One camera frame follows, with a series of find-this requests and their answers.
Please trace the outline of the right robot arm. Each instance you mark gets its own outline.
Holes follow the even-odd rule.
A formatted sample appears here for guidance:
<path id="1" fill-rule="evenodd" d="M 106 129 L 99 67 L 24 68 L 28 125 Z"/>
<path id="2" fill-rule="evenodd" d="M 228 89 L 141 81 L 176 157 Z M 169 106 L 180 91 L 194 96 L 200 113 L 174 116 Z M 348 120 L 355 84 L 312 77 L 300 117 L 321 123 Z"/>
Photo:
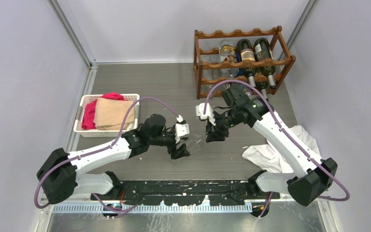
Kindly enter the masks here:
<path id="1" fill-rule="evenodd" d="M 227 111 L 221 114 L 215 112 L 208 102 L 196 106 L 196 116 L 207 121 L 206 141 L 224 141 L 229 129 L 246 124 L 264 136 L 293 170 L 291 173 L 256 173 L 249 185 L 252 197 L 259 199 L 267 192 L 278 192 L 289 194 L 300 205 L 308 206 L 332 185 L 337 162 L 312 151 L 262 96 L 250 98 L 239 85 L 231 85 L 222 97 Z"/>

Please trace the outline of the dark green wine bottle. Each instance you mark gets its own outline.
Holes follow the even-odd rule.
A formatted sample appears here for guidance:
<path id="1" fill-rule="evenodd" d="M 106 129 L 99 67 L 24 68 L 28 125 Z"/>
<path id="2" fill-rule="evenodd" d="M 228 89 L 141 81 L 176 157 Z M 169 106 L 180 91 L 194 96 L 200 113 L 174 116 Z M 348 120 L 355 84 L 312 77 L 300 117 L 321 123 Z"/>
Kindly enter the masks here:
<path id="1" fill-rule="evenodd" d="M 267 94 L 267 87 L 268 82 L 267 81 L 256 81 L 257 89 L 260 90 L 261 94 L 264 96 L 264 98 L 268 101 L 268 94 Z"/>

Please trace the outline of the green wine bottle front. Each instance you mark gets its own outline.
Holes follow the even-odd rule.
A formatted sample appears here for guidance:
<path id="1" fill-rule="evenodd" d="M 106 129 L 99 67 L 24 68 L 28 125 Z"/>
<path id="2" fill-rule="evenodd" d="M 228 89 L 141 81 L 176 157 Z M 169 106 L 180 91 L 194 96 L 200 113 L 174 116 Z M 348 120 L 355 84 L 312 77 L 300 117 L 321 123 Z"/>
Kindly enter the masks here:
<path id="1" fill-rule="evenodd" d="M 257 61 L 263 61 L 267 58 L 273 59 L 272 51 L 270 50 L 269 41 L 266 38 L 259 38 L 254 43 L 255 55 Z M 276 82 L 274 79 L 275 66 L 260 66 L 261 73 L 266 76 L 270 89 L 276 89 Z"/>

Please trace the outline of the blue square glass bottle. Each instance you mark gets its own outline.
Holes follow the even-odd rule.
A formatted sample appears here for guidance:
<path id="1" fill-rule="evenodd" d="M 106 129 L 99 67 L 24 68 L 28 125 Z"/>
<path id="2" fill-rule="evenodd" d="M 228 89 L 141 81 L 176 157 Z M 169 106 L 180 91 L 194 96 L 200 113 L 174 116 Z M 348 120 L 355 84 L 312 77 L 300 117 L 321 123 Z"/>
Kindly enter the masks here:
<path id="1" fill-rule="evenodd" d="M 241 57 L 239 53 L 235 53 L 235 63 L 238 63 L 238 62 L 241 62 Z M 241 76 L 241 75 L 243 76 L 241 69 L 237 68 L 237 73 L 235 74 L 234 78 Z M 251 90 L 249 88 L 247 88 L 245 85 L 242 85 L 242 84 L 239 84 L 239 86 L 244 91 L 245 95 L 247 96 L 251 95 Z"/>

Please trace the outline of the tall clear glass bottle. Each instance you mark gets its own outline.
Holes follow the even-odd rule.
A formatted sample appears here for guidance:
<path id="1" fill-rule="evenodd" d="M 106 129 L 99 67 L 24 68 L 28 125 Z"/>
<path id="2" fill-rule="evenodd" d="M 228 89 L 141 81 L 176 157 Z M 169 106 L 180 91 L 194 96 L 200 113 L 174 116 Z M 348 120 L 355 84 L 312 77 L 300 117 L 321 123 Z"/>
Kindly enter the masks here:
<path id="1" fill-rule="evenodd" d="M 191 155 L 203 150 L 206 144 L 206 134 L 192 133 L 181 139 L 181 143 L 185 144 L 185 149 Z"/>

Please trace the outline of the clear whisky bottle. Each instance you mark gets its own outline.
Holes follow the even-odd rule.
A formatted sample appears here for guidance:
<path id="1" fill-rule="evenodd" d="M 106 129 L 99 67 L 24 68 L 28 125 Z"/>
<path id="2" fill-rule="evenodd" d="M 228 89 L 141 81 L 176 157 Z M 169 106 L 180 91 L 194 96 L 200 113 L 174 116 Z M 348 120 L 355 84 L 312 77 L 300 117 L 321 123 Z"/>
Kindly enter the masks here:
<path id="1" fill-rule="evenodd" d="M 235 49 L 231 41 L 223 39 L 220 42 L 218 49 L 220 62 L 228 61 L 229 63 L 235 63 Z M 234 73 L 234 75 L 237 73 L 237 68 L 227 69 L 230 69 Z"/>

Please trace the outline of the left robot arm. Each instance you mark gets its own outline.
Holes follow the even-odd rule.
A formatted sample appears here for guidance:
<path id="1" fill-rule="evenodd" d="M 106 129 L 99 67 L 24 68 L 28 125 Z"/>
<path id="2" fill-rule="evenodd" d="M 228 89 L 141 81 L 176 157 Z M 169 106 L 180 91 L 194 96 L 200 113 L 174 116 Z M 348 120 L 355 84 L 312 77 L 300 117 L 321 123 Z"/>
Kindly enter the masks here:
<path id="1" fill-rule="evenodd" d="M 152 145 L 166 147 L 173 160 L 190 156 L 185 143 L 189 135 L 189 124 L 181 116 L 172 127 L 166 127 L 165 117 L 153 114 L 116 140 L 80 151 L 55 149 L 37 172 L 36 192 L 42 190 L 49 204 L 61 203 L 73 195 L 89 194 L 93 200 L 117 199 L 122 192 L 118 177 L 111 171 L 102 174 L 90 171 L 143 154 Z"/>

